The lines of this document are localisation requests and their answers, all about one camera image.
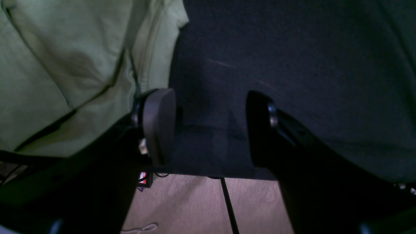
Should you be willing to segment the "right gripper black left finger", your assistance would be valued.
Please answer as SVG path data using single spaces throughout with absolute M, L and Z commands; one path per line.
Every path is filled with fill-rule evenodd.
M 1 161 L 28 172 L 1 183 L 2 234 L 118 234 L 149 166 L 168 163 L 174 145 L 176 95 L 153 89 L 131 113 L 67 158 L 1 151 Z

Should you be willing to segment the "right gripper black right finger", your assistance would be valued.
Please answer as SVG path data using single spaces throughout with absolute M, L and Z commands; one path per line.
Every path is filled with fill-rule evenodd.
M 279 182 L 296 234 L 414 234 L 414 183 L 401 187 L 325 145 L 269 96 L 246 98 L 251 158 Z

